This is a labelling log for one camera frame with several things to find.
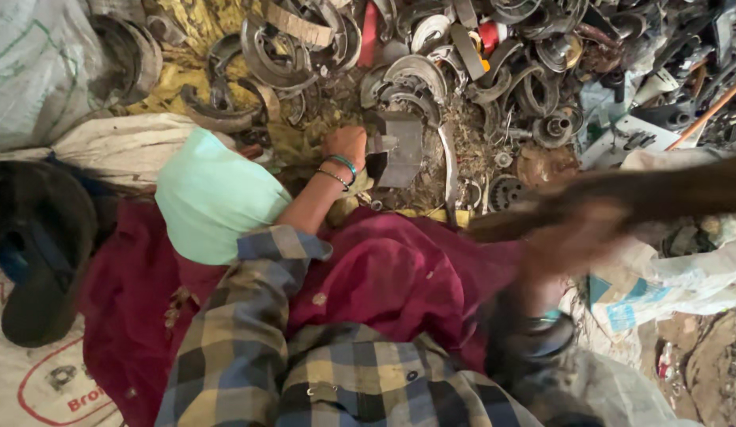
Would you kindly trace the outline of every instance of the gear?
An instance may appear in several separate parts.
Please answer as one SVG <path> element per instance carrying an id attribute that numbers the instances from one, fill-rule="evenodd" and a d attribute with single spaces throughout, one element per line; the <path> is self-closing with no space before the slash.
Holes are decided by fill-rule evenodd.
<path id="1" fill-rule="evenodd" d="M 489 190 L 489 209 L 492 212 L 506 210 L 526 193 L 526 186 L 513 175 L 500 175 Z"/>

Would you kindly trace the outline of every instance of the orange pipe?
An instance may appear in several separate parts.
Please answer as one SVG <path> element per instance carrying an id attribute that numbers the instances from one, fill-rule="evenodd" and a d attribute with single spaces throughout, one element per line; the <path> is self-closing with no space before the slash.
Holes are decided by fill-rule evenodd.
<path id="1" fill-rule="evenodd" d="M 677 145 L 681 144 L 682 141 L 689 138 L 689 136 L 692 135 L 703 123 L 708 121 L 708 119 L 710 119 L 716 111 L 721 110 L 721 107 L 723 107 L 726 102 L 729 102 L 729 100 L 731 100 L 734 95 L 736 95 L 736 83 L 734 84 L 734 86 L 729 88 L 729 90 L 726 91 L 726 93 L 724 93 L 724 95 L 719 98 L 719 100 L 715 104 L 713 104 L 708 109 L 708 111 L 705 111 L 705 114 L 703 114 L 698 120 L 696 120 L 695 123 L 690 125 L 690 127 L 687 128 L 686 131 L 682 132 L 679 139 L 676 140 L 676 142 L 674 142 L 673 144 L 669 145 L 666 151 L 673 150 L 674 148 L 676 148 Z"/>

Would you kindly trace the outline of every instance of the dirt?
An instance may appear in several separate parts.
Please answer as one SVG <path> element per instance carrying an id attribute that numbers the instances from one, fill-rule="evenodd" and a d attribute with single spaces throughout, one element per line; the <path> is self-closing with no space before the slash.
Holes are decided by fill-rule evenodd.
<path id="1" fill-rule="evenodd" d="M 679 418 L 736 427 L 736 308 L 714 316 L 677 313 L 639 329 L 642 372 Z M 658 358 L 672 344 L 673 375 L 660 378 Z"/>

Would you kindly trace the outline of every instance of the person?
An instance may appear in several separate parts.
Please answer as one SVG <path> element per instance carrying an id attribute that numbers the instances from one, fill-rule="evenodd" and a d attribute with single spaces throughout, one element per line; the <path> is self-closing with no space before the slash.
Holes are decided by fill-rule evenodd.
<path id="1" fill-rule="evenodd" d="M 238 259 L 186 333 L 155 425 L 591 426 L 605 425 L 603 414 L 618 417 L 546 374 L 571 354 L 572 320 L 555 311 L 562 279 L 620 242 L 623 212 L 604 200 L 526 239 L 517 279 L 480 310 L 487 375 L 460 367 L 428 334 L 394 342 L 340 322 L 308 325 L 287 340 L 289 300 L 309 263 L 332 255 L 315 235 L 363 170 L 365 146 L 361 127 L 330 134 L 325 160 L 275 225 L 238 239 Z M 668 408 L 662 396 L 640 398 Z M 667 411 L 663 418 L 675 419 Z"/>

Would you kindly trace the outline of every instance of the scrap metal pile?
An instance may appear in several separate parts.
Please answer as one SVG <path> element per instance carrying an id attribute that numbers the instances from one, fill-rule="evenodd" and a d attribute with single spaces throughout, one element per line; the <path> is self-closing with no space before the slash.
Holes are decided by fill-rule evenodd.
<path id="1" fill-rule="evenodd" d="M 134 102 L 146 91 L 141 82 L 153 78 L 138 77 L 149 50 L 133 55 L 123 39 L 149 34 L 108 19 L 95 28 L 121 44 L 113 50 L 129 62 L 133 81 L 122 91 Z M 181 43 L 170 20 L 149 22 L 158 39 Z M 249 72 L 238 84 L 259 105 L 239 108 L 231 99 L 226 67 L 237 55 Z M 268 123 L 295 126 L 306 111 L 317 113 L 319 85 L 353 81 L 351 95 L 373 126 L 367 169 L 376 186 L 413 183 L 428 143 L 425 126 L 444 148 L 448 212 L 480 206 L 485 214 L 580 168 L 615 165 L 630 150 L 676 141 L 734 80 L 736 2 L 262 0 L 238 33 L 211 47 L 206 73 L 209 102 L 196 87 L 181 89 L 186 114 L 247 141 L 258 141 Z M 610 100 L 589 108 L 586 91 Z M 492 149 L 480 181 L 458 165 L 455 145 L 469 141 L 449 126 L 449 113 L 460 113 L 461 103 L 483 113 L 470 131 Z M 472 190 L 469 200 L 458 200 L 458 185 Z"/>

